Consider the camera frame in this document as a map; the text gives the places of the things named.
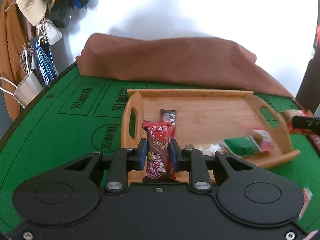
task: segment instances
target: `white tag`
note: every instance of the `white tag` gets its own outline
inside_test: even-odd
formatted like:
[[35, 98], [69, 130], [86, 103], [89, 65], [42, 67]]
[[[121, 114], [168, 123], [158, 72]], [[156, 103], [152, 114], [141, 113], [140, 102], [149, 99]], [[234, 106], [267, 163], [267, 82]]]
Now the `white tag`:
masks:
[[62, 33], [57, 29], [52, 21], [46, 21], [44, 23], [46, 36], [50, 45], [55, 44], [62, 38]]
[[36, 69], [36, 61], [35, 61], [35, 54], [32, 54], [32, 61], [31, 61], [31, 69], [35, 70]]

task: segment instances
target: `white wall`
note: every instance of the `white wall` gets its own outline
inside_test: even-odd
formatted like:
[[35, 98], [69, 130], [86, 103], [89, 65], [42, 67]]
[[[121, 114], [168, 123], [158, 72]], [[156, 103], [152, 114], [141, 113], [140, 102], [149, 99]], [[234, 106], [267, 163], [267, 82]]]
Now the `white wall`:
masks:
[[11, 123], [12, 120], [8, 115], [7, 107], [5, 105], [3, 97], [3, 92], [0, 90], [0, 139], [2, 138], [6, 130], [9, 128]]
[[76, 10], [54, 46], [59, 70], [80, 54], [95, 32], [160, 39], [218, 36], [258, 56], [257, 64], [293, 95], [313, 46], [318, 0], [91, 0]]
[[315, 116], [320, 117], [320, 105], [318, 106], [317, 110], [315, 111]]

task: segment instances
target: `green felt surface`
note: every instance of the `green felt surface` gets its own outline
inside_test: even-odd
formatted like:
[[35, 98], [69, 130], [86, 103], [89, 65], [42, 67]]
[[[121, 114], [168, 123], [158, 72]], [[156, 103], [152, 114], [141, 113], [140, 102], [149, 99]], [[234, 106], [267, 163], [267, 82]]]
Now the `green felt surface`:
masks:
[[[120, 148], [121, 117], [128, 98], [125, 90], [131, 88], [186, 87], [84, 77], [73, 67], [43, 95], [0, 145], [1, 231], [20, 223], [12, 205], [12, 193], [20, 183], [93, 150], [112, 154]], [[297, 109], [290, 98], [257, 95], [276, 111]], [[305, 136], [292, 136], [292, 142], [301, 150], [300, 156], [272, 171], [300, 187], [309, 186], [314, 196], [299, 224], [308, 231], [319, 229], [320, 158]]]

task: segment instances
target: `beige cap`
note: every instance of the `beige cap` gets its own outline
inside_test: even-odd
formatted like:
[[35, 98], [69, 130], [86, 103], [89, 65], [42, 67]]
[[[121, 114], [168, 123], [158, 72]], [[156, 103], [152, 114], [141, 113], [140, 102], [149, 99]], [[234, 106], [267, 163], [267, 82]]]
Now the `beige cap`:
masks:
[[47, 11], [47, 4], [43, 0], [17, 0], [17, 4], [20, 11], [33, 26], [41, 22]]

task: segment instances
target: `brown fabric cover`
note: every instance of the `brown fabric cover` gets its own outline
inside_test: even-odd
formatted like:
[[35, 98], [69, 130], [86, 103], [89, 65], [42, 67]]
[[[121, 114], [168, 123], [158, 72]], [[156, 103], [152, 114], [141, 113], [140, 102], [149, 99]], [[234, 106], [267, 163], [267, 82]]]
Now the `brown fabric cover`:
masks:
[[85, 76], [292, 97], [255, 65], [253, 53], [219, 38], [141, 41], [96, 33], [89, 37], [76, 60]]
[[[4, 10], [13, 0], [3, 0], [0, 10], [0, 76], [9, 79], [16, 85], [24, 78], [20, 65], [20, 52], [27, 38], [23, 32], [16, 5]], [[8, 82], [2, 81], [2, 87], [14, 92], [15, 88]], [[15, 120], [20, 114], [20, 105], [13, 96], [4, 93], [9, 116]]]

